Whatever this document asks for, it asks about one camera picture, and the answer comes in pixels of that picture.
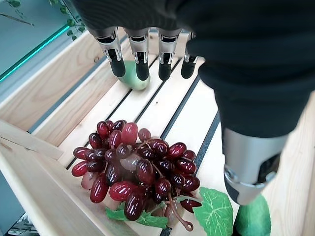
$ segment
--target green leaf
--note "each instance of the green leaf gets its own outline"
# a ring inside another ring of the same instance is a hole
[[[85,28],[83,26],[80,26],[78,29],[81,33],[83,33],[85,31]]]
[[[68,36],[73,35],[72,30],[68,30],[67,35],[68,35]]]
[[[143,211],[139,219],[137,219],[137,222],[142,225],[165,229],[168,223],[168,219],[167,217],[151,216],[149,213]]]
[[[63,14],[67,14],[67,9],[65,6],[61,6],[60,7],[60,11],[63,13]]]
[[[234,226],[242,236],[266,236],[271,232],[271,220],[266,199],[259,195],[252,203],[240,206]]]
[[[231,236],[233,233],[233,208],[228,196],[215,189],[200,187],[202,206],[193,212],[207,236]]]
[[[67,19],[67,25],[74,26],[75,25],[74,20],[73,19]]]

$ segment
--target black gap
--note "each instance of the black gap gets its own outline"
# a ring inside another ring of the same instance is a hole
[[[179,104],[178,108],[176,109],[174,115],[172,116],[171,120],[169,121],[169,123],[167,124],[166,128],[164,129],[163,133],[161,134],[161,138],[165,139],[166,136],[168,135],[169,131],[171,130],[171,128],[173,127],[173,124],[175,123],[177,117],[179,116],[179,114],[181,113],[183,107],[185,106],[186,102],[188,101],[192,91],[195,89],[195,87],[197,86],[198,82],[200,80],[200,77],[197,76],[195,78],[195,80],[193,81],[193,83],[191,84],[190,88],[188,89],[187,93],[185,94],[183,100],[181,101],[181,103]]]
[[[158,59],[158,57],[156,57],[156,58],[153,60],[153,62],[149,65],[149,68],[153,65],[153,63],[154,63],[157,59]],[[129,94],[131,93],[131,91],[132,91],[132,90],[130,89],[130,90],[128,91],[128,93],[123,97],[123,99],[119,102],[119,104],[115,107],[115,109],[109,114],[109,116],[108,116],[105,120],[111,118],[111,116],[117,111],[117,109],[119,108],[119,106],[120,106],[120,105],[124,102],[124,100],[129,96]],[[86,147],[87,145],[89,145],[89,141],[87,141],[84,146]],[[73,158],[73,160],[70,162],[70,164],[66,167],[67,170],[70,169],[70,167],[73,165],[73,163],[75,162],[75,160],[76,160],[76,158]]]
[[[181,59],[178,59],[178,61],[175,63],[175,65],[173,66],[173,68],[171,69],[171,73],[174,71],[174,69],[176,68],[176,66],[179,64],[179,62],[181,61]],[[151,104],[151,102],[153,101],[153,99],[155,98],[155,96],[158,94],[158,92],[161,90],[161,88],[163,87],[163,85],[165,84],[166,81],[163,81],[162,84],[160,84],[160,86],[157,88],[157,90],[155,91],[155,93],[153,94],[153,96],[150,98],[150,100],[148,101],[148,103],[145,105],[145,107],[142,109],[142,111],[140,112],[140,114],[138,115],[138,117],[134,120],[135,123],[137,123],[140,118],[142,117],[142,115],[145,113],[146,109],[149,107],[149,105]]]

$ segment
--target artificial leaf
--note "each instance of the artificial leaf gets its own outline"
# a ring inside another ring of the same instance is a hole
[[[167,217],[151,216],[145,211],[142,212],[137,222],[142,225],[153,226],[165,229],[168,223]]]
[[[68,35],[68,36],[73,35],[72,30],[68,30],[67,35]]]
[[[85,31],[85,28],[83,26],[80,26],[78,29],[81,33],[83,33]]]
[[[259,195],[249,205],[240,206],[234,227],[242,236],[269,235],[271,232],[271,220],[266,199]]]
[[[233,208],[228,196],[215,189],[200,187],[202,206],[193,212],[207,236],[231,236],[233,233]]]

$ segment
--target wooden slat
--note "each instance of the wooden slat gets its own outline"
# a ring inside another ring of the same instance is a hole
[[[0,104],[0,119],[28,130],[101,57],[96,40],[83,33]]]
[[[36,162],[34,151],[0,138],[0,168],[41,235],[104,235]]]
[[[38,151],[46,156],[58,160],[63,154],[58,147],[51,145],[32,134],[25,132],[12,124],[9,124],[0,119],[0,137],[24,146],[30,150]]]
[[[133,60],[127,39],[122,54],[125,61]],[[59,146],[117,80],[106,60],[32,134]]]
[[[263,191],[271,214],[272,236],[314,235],[315,94],[290,134],[276,178]]]
[[[155,58],[156,56],[149,55],[149,64]],[[96,124],[100,120],[105,120],[112,113],[129,90],[127,86],[117,81],[59,145],[59,148],[64,151],[64,154],[59,159],[63,166],[69,165],[73,158],[73,149],[85,145],[88,135],[96,130]]]

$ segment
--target red grape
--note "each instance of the red grape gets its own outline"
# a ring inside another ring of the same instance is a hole
[[[122,142],[122,132],[120,130],[114,130],[109,136],[109,146],[117,148]]]
[[[119,146],[116,149],[116,156],[119,159],[125,159],[130,155],[130,149],[126,144],[119,144]]]
[[[146,140],[148,140],[148,139],[151,138],[151,133],[149,132],[148,129],[142,128],[142,129],[139,130],[138,136],[139,136],[139,139],[140,139],[142,142],[144,142],[144,141],[146,141]]]
[[[127,123],[122,130],[122,141],[124,144],[133,145],[138,137],[138,126],[136,123]]]
[[[141,157],[137,154],[133,153],[126,159],[121,159],[120,164],[122,167],[124,167],[126,170],[129,171],[135,171],[137,168],[138,161],[141,160]]]
[[[144,208],[144,199],[142,190],[136,188],[129,194],[125,204],[125,217],[130,221],[137,220]]]
[[[115,123],[113,123],[112,127],[110,128],[110,132],[112,133],[114,130],[120,130],[122,131],[125,123],[122,120],[118,120]]]
[[[191,192],[199,188],[200,186],[200,180],[197,177],[194,176],[185,176],[185,183],[183,187],[178,187],[185,192]]]
[[[185,178],[181,174],[171,174],[169,181],[175,187],[183,187],[185,184]]]
[[[87,172],[87,163],[87,161],[81,161],[76,164],[71,170],[72,175],[75,177],[84,175]]]
[[[86,172],[83,175],[83,178],[81,180],[81,186],[84,189],[91,189],[93,186],[94,181],[98,177],[98,172],[92,173],[92,172]]]
[[[169,147],[167,152],[167,158],[174,161],[183,156],[186,151],[186,145],[184,143],[176,143]]]
[[[104,173],[101,173],[94,181],[90,192],[90,200],[92,203],[102,202],[107,194],[108,185],[106,183],[106,177]]]
[[[196,159],[196,153],[194,153],[192,150],[186,150],[183,157],[193,161]]]
[[[194,197],[193,194],[191,193],[186,193],[186,192],[183,192],[181,191],[181,195],[184,195],[184,196],[189,196],[189,197]],[[194,200],[190,200],[190,199],[185,199],[183,201],[181,201],[181,205],[183,208],[185,208],[187,211],[189,211],[190,213],[193,213],[193,207],[200,207],[201,206],[201,203],[199,202],[196,202]]]
[[[115,153],[116,153],[116,152],[115,152],[115,149],[109,149],[109,150],[107,150],[107,151],[105,152],[104,159],[105,159],[106,161],[109,161],[109,162],[115,160],[115,158],[116,158],[116,154],[115,154]]]
[[[136,169],[137,177],[141,182],[147,185],[151,185],[155,179],[155,173],[153,172],[153,166],[147,159],[142,159],[137,164]]]
[[[102,161],[90,161],[87,164],[88,172],[101,172],[104,169],[105,169],[105,166]]]
[[[109,128],[106,124],[106,122],[101,121],[97,124],[97,131],[98,134],[100,135],[100,137],[104,140],[106,138],[108,138],[109,136]]]
[[[137,185],[133,184],[130,181],[121,181],[114,183],[110,190],[109,195],[115,201],[125,201],[129,194],[137,188]]]
[[[144,147],[144,148],[141,147],[137,150],[137,153],[142,158],[146,158],[148,160],[153,160],[155,158],[154,151],[149,147]]]
[[[94,148],[94,149],[102,148],[102,146],[103,146],[103,141],[100,138],[99,134],[97,134],[97,133],[92,133],[89,135],[89,143],[91,144],[92,148]]]
[[[114,183],[121,181],[123,178],[123,172],[121,167],[117,163],[109,163],[106,169],[106,182],[108,186],[112,186]]]
[[[73,155],[76,158],[84,160],[85,159],[84,155],[87,150],[90,149],[88,149],[87,147],[77,147],[75,150],[73,150]]]
[[[191,175],[194,174],[197,170],[196,164],[185,158],[178,159],[175,165],[178,170],[184,172],[185,174]]]
[[[155,182],[155,190],[156,190],[156,193],[164,197],[164,196],[167,196],[169,192],[171,192],[172,186],[171,186],[171,183],[167,179],[160,178]]]

